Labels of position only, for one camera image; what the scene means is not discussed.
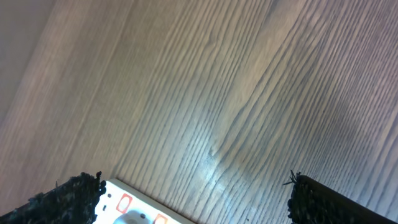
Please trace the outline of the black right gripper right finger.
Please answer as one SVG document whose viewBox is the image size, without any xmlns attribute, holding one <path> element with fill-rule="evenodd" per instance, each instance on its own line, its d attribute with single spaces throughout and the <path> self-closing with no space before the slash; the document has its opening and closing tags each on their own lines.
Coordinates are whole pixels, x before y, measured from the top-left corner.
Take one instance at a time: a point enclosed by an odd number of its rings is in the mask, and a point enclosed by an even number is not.
<svg viewBox="0 0 398 224">
<path fill-rule="evenodd" d="M 397 224 L 300 172 L 290 173 L 289 184 L 287 211 L 294 224 Z"/>
</svg>

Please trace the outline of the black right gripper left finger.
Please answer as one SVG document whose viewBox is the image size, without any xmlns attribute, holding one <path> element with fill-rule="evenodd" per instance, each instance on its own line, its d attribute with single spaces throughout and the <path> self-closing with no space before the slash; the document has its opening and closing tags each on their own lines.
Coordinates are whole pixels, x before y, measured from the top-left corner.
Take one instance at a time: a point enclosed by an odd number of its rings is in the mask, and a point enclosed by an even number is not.
<svg viewBox="0 0 398 224">
<path fill-rule="evenodd" d="M 101 172 L 95 176 L 82 172 L 2 215 L 1 224 L 92 224 L 97 219 L 95 208 L 105 193 Z"/>
</svg>

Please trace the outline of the white power strip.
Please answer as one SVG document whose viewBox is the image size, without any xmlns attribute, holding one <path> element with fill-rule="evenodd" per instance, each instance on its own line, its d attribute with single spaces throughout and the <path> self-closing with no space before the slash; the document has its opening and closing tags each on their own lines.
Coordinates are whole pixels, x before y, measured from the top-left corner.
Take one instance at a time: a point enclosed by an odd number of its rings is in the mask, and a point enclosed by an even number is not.
<svg viewBox="0 0 398 224">
<path fill-rule="evenodd" d="M 193 224 L 192 221 L 151 199 L 118 179 L 106 182 L 106 193 L 95 208 L 94 224 L 113 224 L 122 214 L 138 210 L 153 219 L 153 224 Z"/>
</svg>

